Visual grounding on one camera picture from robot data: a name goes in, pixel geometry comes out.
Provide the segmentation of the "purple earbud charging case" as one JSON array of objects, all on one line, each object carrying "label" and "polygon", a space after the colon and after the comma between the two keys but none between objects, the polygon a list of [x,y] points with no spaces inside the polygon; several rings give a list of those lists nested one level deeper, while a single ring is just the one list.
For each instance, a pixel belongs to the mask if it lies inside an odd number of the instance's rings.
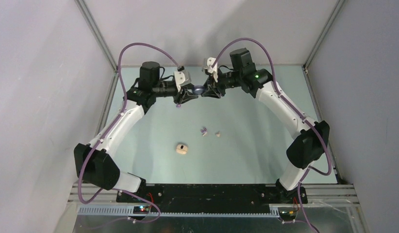
[{"label": "purple earbud charging case", "polygon": [[204,87],[203,85],[195,85],[195,86],[192,88],[192,92],[193,92],[195,95],[198,95],[198,96],[202,95],[204,91],[205,91],[205,87]]}]

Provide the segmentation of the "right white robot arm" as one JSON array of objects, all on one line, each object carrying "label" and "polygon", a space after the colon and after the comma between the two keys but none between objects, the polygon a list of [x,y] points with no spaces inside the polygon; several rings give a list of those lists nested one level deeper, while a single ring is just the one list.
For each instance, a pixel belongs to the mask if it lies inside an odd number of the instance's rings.
[{"label": "right white robot arm", "polygon": [[246,48],[230,53],[232,68],[222,72],[217,59],[204,60],[203,71],[209,76],[203,97],[221,98],[226,89],[240,87],[245,93],[267,106],[283,123],[293,142],[286,150],[288,165],[279,178],[276,197],[288,203],[296,195],[295,188],[312,164],[325,153],[330,127],[326,121],[315,121],[299,109],[274,80],[272,72],[257,69]]}]

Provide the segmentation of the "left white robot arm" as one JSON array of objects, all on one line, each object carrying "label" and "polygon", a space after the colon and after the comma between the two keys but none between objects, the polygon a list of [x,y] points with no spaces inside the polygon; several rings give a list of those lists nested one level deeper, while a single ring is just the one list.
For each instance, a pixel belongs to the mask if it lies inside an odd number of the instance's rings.
[{"label": "left white robot arm", "polygon": [[176,104],[194,100],[197,95],[189,72],[181,67],[168,78],[161,76],[162,67],[157,62],[144,62],[139,77],[125,93],[117,116],[88,144],[79,143],[74,148],[74,159],[80,181],[105,190],[125,190],[135,202],[142,202],[147,189],[142,178],[121,171],[114,161],[116,151],[130,129],[148,112],[157,98],[172,97]]}]

